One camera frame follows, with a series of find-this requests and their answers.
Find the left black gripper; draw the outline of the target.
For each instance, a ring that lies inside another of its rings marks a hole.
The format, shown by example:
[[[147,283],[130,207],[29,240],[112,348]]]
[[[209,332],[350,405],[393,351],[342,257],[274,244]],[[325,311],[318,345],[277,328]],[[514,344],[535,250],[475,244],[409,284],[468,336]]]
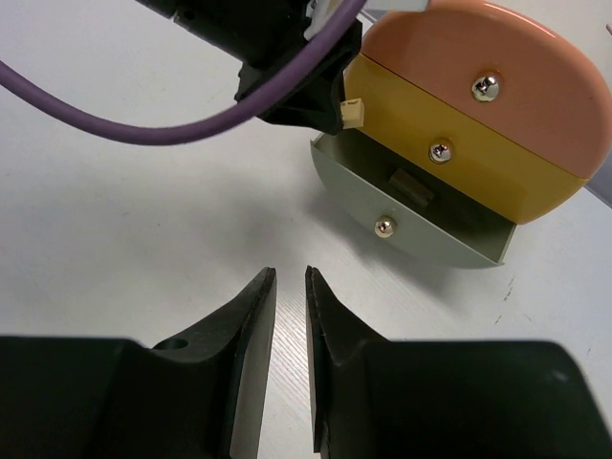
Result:
[[[140,4],[252,67],[266,67],[301,45],[310,25],[306,1],[142,0]],[[361,37],[362,23],[356,20],[316,68],[258,118],[329,135],[340,132],[343,73],[360,51]]]

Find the small tan eraser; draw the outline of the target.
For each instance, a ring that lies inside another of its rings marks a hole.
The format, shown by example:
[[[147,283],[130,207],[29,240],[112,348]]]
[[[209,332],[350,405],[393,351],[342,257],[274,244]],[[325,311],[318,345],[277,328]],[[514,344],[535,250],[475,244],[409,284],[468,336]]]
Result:
[[[353,98],[340,104],[343,129],[356,129],[364,124],[364,104],[361,98]]]

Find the yellow drawer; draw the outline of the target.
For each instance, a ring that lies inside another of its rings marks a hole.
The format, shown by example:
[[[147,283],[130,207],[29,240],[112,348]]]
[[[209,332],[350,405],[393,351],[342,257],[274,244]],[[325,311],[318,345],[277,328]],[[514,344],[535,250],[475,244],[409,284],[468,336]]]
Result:
[[[517,224],[585,183],[363,55],[346,71],[345,90],[364,104],[362,133]]]

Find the grey white eraser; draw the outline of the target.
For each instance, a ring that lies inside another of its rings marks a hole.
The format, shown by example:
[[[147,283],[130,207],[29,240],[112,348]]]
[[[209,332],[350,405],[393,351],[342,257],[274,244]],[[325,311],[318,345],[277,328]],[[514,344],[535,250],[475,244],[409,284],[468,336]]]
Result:
[[[417,206],[426,208],[435,198],[435,193],[403,169],[397,169],[389,183]]]

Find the orange top drawer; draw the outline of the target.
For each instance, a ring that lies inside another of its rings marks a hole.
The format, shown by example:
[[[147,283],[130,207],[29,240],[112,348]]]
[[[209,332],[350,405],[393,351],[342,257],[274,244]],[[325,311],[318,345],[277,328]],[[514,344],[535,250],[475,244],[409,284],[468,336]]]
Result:
[[[393,11],[362,53],[571,175],[591,178],[611,147],[611,94],[575,45],[491,1]]]

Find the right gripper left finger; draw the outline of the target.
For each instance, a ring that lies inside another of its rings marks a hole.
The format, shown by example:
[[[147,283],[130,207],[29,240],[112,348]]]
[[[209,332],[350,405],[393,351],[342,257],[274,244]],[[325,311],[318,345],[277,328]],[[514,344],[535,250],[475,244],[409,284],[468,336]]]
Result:
[[[4,337],[5,458],[254,458],[276,305],[262,270],[234,299],[146,348]]]

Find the grey-green bottom drawer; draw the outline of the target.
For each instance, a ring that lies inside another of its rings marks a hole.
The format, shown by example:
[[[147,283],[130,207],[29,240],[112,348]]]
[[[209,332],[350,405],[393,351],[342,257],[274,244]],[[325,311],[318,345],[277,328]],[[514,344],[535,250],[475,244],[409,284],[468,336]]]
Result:
[[[414,257],[453,268],[502,264],[516,225],[378,142],[351,129],[311,144],[317,175],[366,230]],[[417,206],[389,183],[403,169],[435,193]]]

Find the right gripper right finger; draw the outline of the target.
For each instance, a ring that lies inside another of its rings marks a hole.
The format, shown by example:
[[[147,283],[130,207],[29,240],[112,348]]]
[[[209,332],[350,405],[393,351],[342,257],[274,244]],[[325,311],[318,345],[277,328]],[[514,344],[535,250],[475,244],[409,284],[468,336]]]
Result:
[[[315,452],[323,458],[607,458],[578,365],[544,340],[390,340],[305,273]]]

